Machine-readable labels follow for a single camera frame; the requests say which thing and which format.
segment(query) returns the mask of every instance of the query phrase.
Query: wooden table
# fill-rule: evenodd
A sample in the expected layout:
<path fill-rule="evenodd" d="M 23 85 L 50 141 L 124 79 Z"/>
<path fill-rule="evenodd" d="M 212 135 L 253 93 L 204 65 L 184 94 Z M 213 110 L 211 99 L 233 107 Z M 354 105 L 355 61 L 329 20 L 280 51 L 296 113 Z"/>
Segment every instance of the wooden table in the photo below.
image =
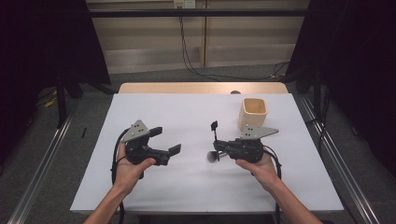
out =
<path fill-rule="evenodd" d="M 281 82 L 150 82 L 124 83 L 119 93 L 288 93 Z"/>

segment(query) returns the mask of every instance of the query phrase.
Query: paper cup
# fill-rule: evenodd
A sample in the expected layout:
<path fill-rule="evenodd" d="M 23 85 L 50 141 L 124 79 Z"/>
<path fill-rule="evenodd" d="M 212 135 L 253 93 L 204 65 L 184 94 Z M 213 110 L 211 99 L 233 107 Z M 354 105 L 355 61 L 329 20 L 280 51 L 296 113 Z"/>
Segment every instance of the paper cup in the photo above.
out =
<path fill-rule="evenodd" d="M 239 111 L 239 129 L 242 131 L 247 125 L 261 127 L 266 116 L 267 106 L 263 99 L 245 98 Z"/>

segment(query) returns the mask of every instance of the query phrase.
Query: gray metal bracket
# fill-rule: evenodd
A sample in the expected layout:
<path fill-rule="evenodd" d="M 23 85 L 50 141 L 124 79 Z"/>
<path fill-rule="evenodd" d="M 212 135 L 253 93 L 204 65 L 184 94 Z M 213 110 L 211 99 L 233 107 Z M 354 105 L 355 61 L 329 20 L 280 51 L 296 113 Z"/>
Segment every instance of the gray metal bracket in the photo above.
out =
<path fill-rule="evenodd" d="M 241 139 L 255 140 L 265 137 L 267 135 L 278 133 L 278 129 L 274 128 L 265 128 L 265 127 L 256 127 L 252 125 L 247 125 L 244 130 L 242 130 L 242 134 L 240 136 Z"/>

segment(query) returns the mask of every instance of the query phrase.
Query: white table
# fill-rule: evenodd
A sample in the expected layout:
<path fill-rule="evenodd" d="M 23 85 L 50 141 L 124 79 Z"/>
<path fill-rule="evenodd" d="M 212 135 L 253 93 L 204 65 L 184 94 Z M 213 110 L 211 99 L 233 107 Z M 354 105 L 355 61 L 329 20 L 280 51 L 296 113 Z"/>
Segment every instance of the white table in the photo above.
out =
<path fill-rule="evenodd" d="M 91 213 L 111 187 L 112 154 L 120 133 L 142 119 L 163 133 L 148 145 L 181 152 L 167 166 L 147 169 L 131 195 L 126 212 L 134 214 L 255 214 L 275 211 L 275 201 L 248 171 L 224 157 L 210 163 L 217 120 L 218 139 L 239 136 L 238 113 L 243 98 L 263 98 L 268 107 L 265 127 L 279 133 L 262 142 L 282 163 L 282 179 L 311 211 L 340 211 L 343 206 L 318 155 L 291 94 L 116 94 L 76 198 L 73 212 Z"/>

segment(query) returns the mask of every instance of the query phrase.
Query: human hand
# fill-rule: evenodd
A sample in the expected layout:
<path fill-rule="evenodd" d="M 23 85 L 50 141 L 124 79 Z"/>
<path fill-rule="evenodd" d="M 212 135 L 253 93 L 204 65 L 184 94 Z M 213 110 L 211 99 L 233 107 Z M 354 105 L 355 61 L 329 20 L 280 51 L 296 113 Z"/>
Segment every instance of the human hand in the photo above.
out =
<path fill-rule="evenodd" d="M 155 164 L 156 161 L 148 158 L 137 165 L 133 165 L 125 156 L 125 143 L 120 143 L 119 153 L 117 155 L 117 175 L 113 187 L 118 188 L 125 195 L 128 195 L 136 185 L 140 175 L 151 165 Z"/>
<path fill-rule="evenodd" d="M 266 153 L 264 153 L 262 159 L 256 163 L 250 163 L 244 160 L 236 160 L 235 163 L 253 173 L 254 177 L 256 177 L 262 187 L 267 191 L 270 191 L 272 186 L 280 181 L 276 174 L 271 156 Z"/>

